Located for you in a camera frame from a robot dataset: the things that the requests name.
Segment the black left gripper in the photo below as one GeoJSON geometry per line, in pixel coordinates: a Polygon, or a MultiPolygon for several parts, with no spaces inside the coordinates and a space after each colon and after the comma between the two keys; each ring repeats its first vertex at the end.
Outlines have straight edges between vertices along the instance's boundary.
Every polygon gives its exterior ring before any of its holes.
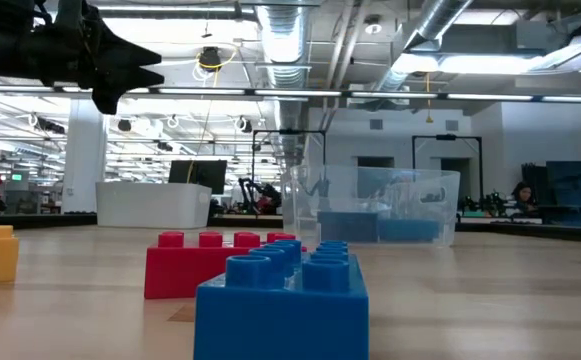
{"type": "MultiPolygon", "coordinates": [[[[115,114],[120,91],[114,89],[112,66],[159,64],[162,56],[117,36],[87,0],[58,0],[51,30],[63,41],[59,58],[74,71],[74,82],[91,89],[91,99],[102,114],[115,114]]],[[[123,92],[164,83],[164,76],[144,69],[120,70],[115,86],[123,92]]]]}

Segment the red toy building block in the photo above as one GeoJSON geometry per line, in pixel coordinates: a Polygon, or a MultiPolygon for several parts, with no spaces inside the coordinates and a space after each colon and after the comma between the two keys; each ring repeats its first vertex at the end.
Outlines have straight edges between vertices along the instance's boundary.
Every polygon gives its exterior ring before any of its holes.
{"type": "Polygon", "coordinates": [[[296,236],[269,232],[262,241],[259,234],[236,232],[231,242],[225,242],[222,233],[205,231],[197,244],[187,244],[183,232],[163,232],[146,250],[144,298],[194,298],[201,283],[225,272],[229,256],[247,255],[251,249],[281,240],[296,240],[296,236]]]}

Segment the white building column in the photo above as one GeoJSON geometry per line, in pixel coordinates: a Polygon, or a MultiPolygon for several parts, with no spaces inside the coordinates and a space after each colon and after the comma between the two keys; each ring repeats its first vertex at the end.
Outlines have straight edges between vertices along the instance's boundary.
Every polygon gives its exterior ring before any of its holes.
{"type": "Polygon", "coordinates": [[[89,99],[72,99],[68,121],[62,212],[95,212],[96,184],[104,181],[108,118],[89,99]]]}

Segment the black monitor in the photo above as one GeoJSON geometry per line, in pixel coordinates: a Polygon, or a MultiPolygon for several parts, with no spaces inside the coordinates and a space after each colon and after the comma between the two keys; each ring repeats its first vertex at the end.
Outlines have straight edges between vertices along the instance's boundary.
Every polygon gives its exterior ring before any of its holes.
{"type": "Polygon", "coordinates": [[[177,160],[171,162],[169,183],[190,183],[208,187],[213,195],[224,193],[226,160],[177,160]]]}

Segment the white plastic bin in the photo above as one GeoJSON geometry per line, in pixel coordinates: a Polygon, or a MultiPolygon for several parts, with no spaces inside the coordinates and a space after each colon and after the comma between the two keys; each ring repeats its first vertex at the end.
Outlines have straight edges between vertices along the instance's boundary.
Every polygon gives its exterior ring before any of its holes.
{"type": "Polygon", "coordinates": [[[197,229],[208,223],[211,189],[188,183],[100,182],[97,224],[106,227],[197,229]]]}

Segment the clear plastic bin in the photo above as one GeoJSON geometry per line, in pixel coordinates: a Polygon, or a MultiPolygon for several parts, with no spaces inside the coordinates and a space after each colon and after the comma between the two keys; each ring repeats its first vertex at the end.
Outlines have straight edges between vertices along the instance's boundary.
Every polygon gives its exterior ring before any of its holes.
{"type": "Polygon", "coordinates": [[[382,219],[439,223],[430,244],[454,243],[460,175],[454,171],[300,165],[282,176],[283,229],[322,242],[317,214],[324,211],[377,213],[382,219]]]}

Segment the person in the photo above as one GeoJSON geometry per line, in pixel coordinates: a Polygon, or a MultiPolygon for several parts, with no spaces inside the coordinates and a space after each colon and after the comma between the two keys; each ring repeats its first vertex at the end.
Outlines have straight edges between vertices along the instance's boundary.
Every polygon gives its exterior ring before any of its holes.
{"type": "Polygon", "coordinates": [[[512,196],[515,201],[515,207],[521,212],[531,213],[537,211],[532,188],[527,183],[519,182],[512,191],[512,196]]]}

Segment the blue cabinet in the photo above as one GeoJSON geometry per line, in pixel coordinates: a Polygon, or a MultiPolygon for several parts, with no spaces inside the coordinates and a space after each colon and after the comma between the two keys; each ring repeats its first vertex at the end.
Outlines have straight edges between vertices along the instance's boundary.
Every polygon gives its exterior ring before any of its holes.
{"type": "Polygon", "coordinates": [[[548,161],[548,187],[553,209],[546,212],[552,225],[581,227],[581,161],[548,161]]]}

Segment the silver ventilation duct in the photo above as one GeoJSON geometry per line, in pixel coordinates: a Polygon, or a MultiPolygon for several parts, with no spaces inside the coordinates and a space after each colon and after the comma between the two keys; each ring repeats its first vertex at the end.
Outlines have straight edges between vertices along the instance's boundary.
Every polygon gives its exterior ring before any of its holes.
{"type": "MultiPolygon", "coordinates": [[[[261,25],[261,45],[269,86],[274,90],[305,88],[308,72],[307,36],[309,11],[298,6],[256,6],[261,25]]],[[[274,118],[279,130],[306,130],[307,104],[299,100],[276,100],[274,118]]]]}

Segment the silver diagonal duct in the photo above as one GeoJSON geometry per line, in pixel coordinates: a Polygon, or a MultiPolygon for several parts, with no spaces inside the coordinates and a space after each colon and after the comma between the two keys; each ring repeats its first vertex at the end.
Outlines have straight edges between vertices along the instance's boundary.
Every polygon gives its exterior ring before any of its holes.
{"type": "Polygon", "coordinates": [[[414,20],[401,24],[391,43],[392,64],[373,85],[372,92],[396,92],[414,73],[399,65],[410,51],[423,45],[430,51],[441,47],[443,35],[474,0],[425,0],[421,13],[414,20]]]}

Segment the black stand frame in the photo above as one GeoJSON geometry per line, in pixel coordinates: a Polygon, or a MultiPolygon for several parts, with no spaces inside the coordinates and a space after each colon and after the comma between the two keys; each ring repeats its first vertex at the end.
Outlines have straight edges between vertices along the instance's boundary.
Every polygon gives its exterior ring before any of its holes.
{"type": "Polygon", "coordinates": [[[460,136],[454,134],[438,134],[438,135],[413,135],[411,137],[411,166],[413,169],[417,168],[417,147],[418,139],[431,139],[435,141],[457,141],[462,140],[467,145],[471,146],[469,140],[474,140],[477,143],[477,148],[473,149],[478,154],[478,176],[479,176],[479,198],[484,197],[484,173],[483,173],[483,139],[481,136],[460,136]]]}

